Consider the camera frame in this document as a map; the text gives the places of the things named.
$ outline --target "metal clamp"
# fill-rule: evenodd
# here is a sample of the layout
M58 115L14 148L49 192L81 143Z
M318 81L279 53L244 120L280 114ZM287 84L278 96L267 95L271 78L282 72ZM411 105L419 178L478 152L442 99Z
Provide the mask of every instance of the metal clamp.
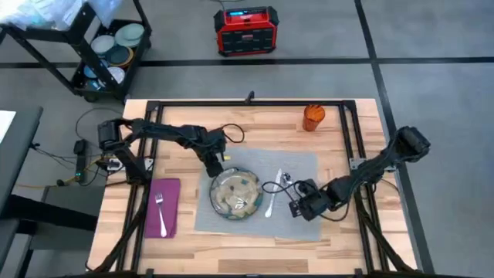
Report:
M110 158L108 160L109 165L108 165L108 171L125 171L125 166L122 165L122 162L118 158ZM144 159L144 167L146 169L149 169L151 165L153 164L154 159L152 158L145 158Z
M366 158L350 158L350 170L357 170L358 166L362 163L364 163L367 159ZM395 166L388 166L384 169L386 172L394 172L396 171Z

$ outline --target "gray floor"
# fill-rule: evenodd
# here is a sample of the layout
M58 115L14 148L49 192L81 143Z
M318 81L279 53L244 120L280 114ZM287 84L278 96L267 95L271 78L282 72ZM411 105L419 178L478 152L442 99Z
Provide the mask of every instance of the gray floor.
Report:
M487 0L364 0L364 9L378 57L493 56L491 19L494 2ZM246 0L235 6L273 5L279 11L278 49L259 58L367 57L364 37L352 1ZM206 0L143 2L151 25L153 49L145 59L221 59L215 51L212 15L217 3ZM186 17L184 13L194 16ZM131 2L122 18L135 17ZM37 42L55 62L77 61L64 45ZM0 63L34 60L9 37L0 45ZM409 172L438 273L490 276L494 261L494 229L489 163L494 128L489 108L494 97L492 64L386 65L381 67L397 125L415 125L432 142L429 156L410 165ZM64 69L68 76L73 69ZM74 124L91 107L71 96L44 69L0 69L0 102L38 104L45 108L36 140L57 154L71 154ZM149 97L370 97L378 98L368 65L327 66L179 66L141 68L133 98ZM95 126L111 112L89 115L81 133L93 140ZM49 158L30 153L19 183L51 185L69 177ZM17 188L41 198L41 192ZM19 236L2 277L11 277L27 239ZM83 250L39 251L29 276L81 273L88 256Z

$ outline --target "fork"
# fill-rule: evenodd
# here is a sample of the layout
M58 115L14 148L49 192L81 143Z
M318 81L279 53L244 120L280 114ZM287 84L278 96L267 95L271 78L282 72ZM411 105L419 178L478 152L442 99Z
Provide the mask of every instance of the fork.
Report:
M160 212L160 234L161 234L161 237L165 237L167 236L167 229L166 227L164 226L164 220L163 220L163 212L161 211L161 204L163 203L163 195L158 192L156 193L156 195L154 196L156 198L156 205L157 205L157 208Z

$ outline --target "black floor stripe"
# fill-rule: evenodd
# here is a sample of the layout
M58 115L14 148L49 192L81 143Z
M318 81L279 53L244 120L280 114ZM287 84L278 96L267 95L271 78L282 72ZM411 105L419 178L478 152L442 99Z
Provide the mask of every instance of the black floor stripe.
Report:
M494 63L494 57L431 57L431 58L298 58L298 59L191 59L142 61L141 67L167 66L269 66L269 65L413 65L449 63ZM77 62L53 63L60 69L76 68ZM0 63L0 69L43 69L39 63Z
M494 57L376 58L378 64L494 63Z
M372 41L371 30L367 23L367 19L364 13L364 7L362 6L361 0L354 1L355 8L357 9L358 18L360 20L360 25L362 27L362 32L364 33L367 51L369 52L370 64L374 73L377 92L379 94L379 99L381 101L381 106L384 112L384 119L386 120L387 129L389 130L390 134L394 134L396 131L396 123L394 122L391 105L387 97L386 86L384 84L384 78L381 72L381 68L379 67L379 63L377 61L377 54L374 47L374 42ZM417 203L415 201L414 193L411 188L411 182L410 177L408 176L407 168L403 165L399 168L398 174L400 177L403 195L407 196L407 198L404 200L405 207L410 219L411 231L415 239L415 245L419 255L418 259L420 260L421 268L426 273L434 273L431 254L428 249L428 244L425 238L424 228L421 223L420 215L418 214Z
M141 66L264 66L264 65L352 65L367 64L368 58L299 58L299 59L194 59L143 61Z
M59 69L74 69L79 63L52 63ZM0 69L44 69L40 63L0 63Z

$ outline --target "purple napkin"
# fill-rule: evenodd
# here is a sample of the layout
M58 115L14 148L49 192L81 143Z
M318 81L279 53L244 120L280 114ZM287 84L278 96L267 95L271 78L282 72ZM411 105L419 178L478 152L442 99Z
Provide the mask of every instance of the purple napkin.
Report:
M156 204L156 193L163 195L161 211L163 212L164 225L167 228L167 236L170 239L177 232L178 196L180 195L180 180L178 178L156 179L151 182L149 202L147 203L146 232L148 239L161 238L160 213Z

